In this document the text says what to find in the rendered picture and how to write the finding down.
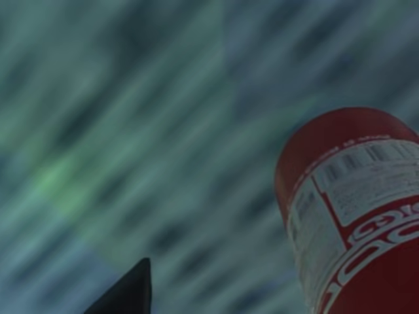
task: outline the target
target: blurry background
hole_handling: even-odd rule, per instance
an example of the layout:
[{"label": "blurry background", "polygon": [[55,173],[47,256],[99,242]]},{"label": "blurry background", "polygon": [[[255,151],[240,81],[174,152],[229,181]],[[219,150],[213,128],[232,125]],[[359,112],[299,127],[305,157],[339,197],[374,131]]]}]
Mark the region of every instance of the blurry background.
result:
[{"label": "blurry background", "polygon": [[307,313],[272,182],[309,118],[419,126],[417,0],[0,0],[0,312]]}]

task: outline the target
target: bottle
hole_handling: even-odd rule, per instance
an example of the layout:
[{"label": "bottle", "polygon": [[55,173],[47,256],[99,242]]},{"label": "bottle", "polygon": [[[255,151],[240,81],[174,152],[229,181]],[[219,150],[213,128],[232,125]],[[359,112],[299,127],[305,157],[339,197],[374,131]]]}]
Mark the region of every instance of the bottle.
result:
[{"label": "bottle", "polygon": [[419,137],[378,109],[318,116],[275,185],[313,314],[419,313]]}]

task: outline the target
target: red container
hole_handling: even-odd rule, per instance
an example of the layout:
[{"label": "red container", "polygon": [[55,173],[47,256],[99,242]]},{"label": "red container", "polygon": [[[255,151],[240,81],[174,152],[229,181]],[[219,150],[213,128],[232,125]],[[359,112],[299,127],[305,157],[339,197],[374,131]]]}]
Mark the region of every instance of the red container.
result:
[{"label": "red container", "polygon": [[419,313],[415,132],[375,109],[324,114],[286,144],[275,184],[312,313]]}]

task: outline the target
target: black object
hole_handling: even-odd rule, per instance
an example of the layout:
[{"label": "black object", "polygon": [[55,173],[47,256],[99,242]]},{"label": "black object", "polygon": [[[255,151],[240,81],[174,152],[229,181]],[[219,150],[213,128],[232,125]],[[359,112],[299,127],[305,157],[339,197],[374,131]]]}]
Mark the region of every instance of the black object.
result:
[{"label": "black object", "polygon": [[150,314],[151,298],[151,263],[144,258],[84,314]]}]

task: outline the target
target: red can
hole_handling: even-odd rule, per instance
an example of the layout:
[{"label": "red can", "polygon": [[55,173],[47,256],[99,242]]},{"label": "red can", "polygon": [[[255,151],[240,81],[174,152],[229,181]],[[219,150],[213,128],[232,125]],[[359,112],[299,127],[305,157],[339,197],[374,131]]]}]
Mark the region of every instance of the red can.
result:
[{"label": "red can", "polygon": [[376,109],[324,114],[286,144],[275,184],[311,313],[419,313],[413,130]]}]

